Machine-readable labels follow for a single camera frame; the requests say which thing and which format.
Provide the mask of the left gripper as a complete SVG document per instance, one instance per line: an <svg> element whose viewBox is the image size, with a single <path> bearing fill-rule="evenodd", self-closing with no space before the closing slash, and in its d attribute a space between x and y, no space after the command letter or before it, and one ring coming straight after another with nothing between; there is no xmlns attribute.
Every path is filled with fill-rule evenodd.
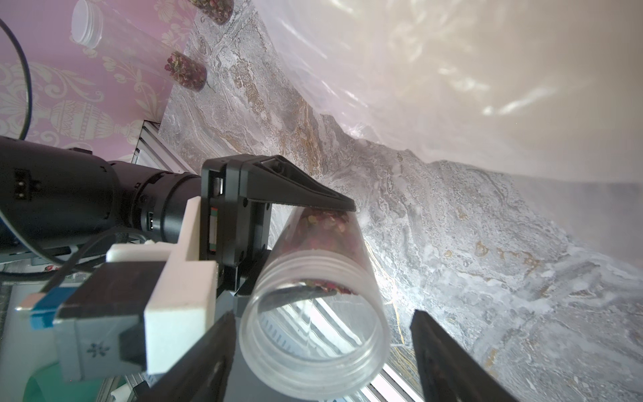
<svg viewBox="0 0 643 402"><path fill-rule="evenodd" d="M217 294L248 296L266 263L271 206L354 212L353 199L330 189L281 155L209 159L201 168L199 259L217 263Z"/></svg>

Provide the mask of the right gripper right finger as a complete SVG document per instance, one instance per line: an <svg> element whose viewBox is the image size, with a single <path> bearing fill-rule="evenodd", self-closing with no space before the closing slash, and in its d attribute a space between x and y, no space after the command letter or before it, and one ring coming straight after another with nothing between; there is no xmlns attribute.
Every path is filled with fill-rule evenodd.
<svg viewBox="0 0 643 402"><path fill-rule="evenodd" d="M416 310L410 330L426 401L517 401L429 313Z"/></svg>

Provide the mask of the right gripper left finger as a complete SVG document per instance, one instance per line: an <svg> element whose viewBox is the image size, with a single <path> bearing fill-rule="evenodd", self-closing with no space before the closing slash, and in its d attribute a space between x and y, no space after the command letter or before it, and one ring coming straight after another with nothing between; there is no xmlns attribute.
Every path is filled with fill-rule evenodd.
<svg viewBox="0 0 643 402"><path fill-rule="evenodd" d="M236 322L224 314L138 401L222 401L234 363Z"/></svg>

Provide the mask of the clear jar with flower tea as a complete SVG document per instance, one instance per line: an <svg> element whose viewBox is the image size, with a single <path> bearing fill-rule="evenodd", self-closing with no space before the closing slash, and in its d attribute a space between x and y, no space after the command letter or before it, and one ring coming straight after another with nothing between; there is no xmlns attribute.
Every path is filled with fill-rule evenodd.
<svg viewBox="0 0 643 402"><path fill-rule="evenodd" d="M378 375L390 340L356 214L294 209L241 318L251 371L292 398L341 398Z"/></svg>

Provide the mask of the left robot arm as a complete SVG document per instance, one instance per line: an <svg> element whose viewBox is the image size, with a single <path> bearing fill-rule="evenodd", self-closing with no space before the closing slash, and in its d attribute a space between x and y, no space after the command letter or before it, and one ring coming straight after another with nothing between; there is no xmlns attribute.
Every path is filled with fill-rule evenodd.
<svg viewBox="0 0 643 402"><path fill-rule="evenodd" d="M279 155L209 159L200 174L107 162L84 150L1 140L1 253L55 249L126 229L178 240L189 199L201 197L198 255L219 265L219 291L237 291L269 256L276 204L355 211L355 203Z"/></svg>

